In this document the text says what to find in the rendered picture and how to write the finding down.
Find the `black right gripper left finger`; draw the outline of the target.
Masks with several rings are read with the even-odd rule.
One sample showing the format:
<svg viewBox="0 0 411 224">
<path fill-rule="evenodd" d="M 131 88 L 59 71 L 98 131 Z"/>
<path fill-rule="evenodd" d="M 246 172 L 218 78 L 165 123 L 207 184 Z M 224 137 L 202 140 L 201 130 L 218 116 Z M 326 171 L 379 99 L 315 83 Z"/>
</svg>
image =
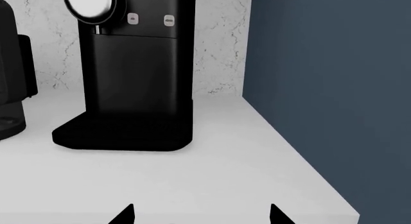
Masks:
<svg viewBox="0 0 411 224">
<path fill-rule="evenodd" d="M 134 224 L 134 204 L 129 204 L 108 224 Z"/>
</svg>

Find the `black coffee machine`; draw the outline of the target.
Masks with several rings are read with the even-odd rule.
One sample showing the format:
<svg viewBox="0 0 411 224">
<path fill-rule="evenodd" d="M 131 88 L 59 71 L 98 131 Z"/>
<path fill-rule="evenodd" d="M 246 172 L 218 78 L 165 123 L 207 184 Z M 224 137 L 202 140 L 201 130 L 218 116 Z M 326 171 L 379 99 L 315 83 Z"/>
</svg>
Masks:
<svg viewBox="0 0 411 224">
<path fill-rule="evenodd" d="M 78 21 L 85 112 L 74 150 L 175 151 L 193 139 L 196 0 L 64 0 Z"/>
</svg>

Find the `black electric kettle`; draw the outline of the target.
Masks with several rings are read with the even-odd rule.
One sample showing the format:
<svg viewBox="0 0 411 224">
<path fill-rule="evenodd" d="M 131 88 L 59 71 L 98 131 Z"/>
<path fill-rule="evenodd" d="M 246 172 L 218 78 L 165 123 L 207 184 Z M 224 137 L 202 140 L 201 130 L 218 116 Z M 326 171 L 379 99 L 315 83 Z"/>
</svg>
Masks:
<svg viewBox="0 0 411 224">
<path fill-rule="evenodd" d="M 0 0 L 0 141 L 24 131 L 22 101 L 36 94 L 30 37 L 18 34 L 12 7 Z"/>
</svg>

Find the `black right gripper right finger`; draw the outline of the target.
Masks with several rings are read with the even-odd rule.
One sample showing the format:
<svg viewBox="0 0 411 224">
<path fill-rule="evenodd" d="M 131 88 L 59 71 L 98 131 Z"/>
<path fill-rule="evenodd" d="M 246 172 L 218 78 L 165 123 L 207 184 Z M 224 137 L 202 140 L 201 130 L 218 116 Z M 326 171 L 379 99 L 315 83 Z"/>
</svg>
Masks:
<svg viewBox="0 0 411 224">
<path fill-rule="evenodd" d="M 275 204 L 271 204 L 270 224 L 295 224 L 295 223 Z"/>
</svg>

